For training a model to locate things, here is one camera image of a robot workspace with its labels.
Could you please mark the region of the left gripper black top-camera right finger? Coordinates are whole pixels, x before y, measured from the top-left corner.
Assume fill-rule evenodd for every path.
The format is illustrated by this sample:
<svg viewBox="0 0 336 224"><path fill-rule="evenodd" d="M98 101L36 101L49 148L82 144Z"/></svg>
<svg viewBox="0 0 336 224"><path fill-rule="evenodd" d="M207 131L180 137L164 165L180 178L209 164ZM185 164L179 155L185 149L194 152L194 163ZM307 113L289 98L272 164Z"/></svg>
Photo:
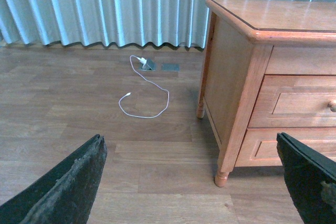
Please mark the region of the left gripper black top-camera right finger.
<svg viewBox="0 0 336 224"><path fill-rule="evenodd" d="M277 152L290 197L304 223L335 223L335 161L286 133Z"/></svg>

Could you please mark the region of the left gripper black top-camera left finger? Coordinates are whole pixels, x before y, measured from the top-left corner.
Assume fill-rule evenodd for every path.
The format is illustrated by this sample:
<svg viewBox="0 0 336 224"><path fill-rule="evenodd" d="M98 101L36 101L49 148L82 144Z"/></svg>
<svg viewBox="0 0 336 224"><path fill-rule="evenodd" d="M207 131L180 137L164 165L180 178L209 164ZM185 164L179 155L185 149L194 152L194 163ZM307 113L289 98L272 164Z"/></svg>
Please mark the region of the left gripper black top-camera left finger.
<svg viewBox="0 0 336 224"><path fill-rule="evenodd" d="M97 134L1 205L1 223L87 223L107 158Z"/></svg>

